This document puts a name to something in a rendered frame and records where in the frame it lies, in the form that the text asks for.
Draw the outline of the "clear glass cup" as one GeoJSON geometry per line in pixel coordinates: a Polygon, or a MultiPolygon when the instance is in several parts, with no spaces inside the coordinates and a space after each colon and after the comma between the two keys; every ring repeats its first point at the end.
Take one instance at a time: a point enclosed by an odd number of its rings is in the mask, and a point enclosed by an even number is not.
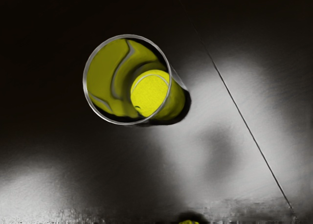
{"type": "Polygon", "coordinates": [[[165,53],[151,40],[123,34],[107,39],[90,55],[83,90],[92,110],[116,125],[171,125],[182,121],[191,106],[190,93],[165,53]],[[149,70],[169,74],[169,89],[161,106],[143,117],[132,105],[134,80],[149,70]]]}

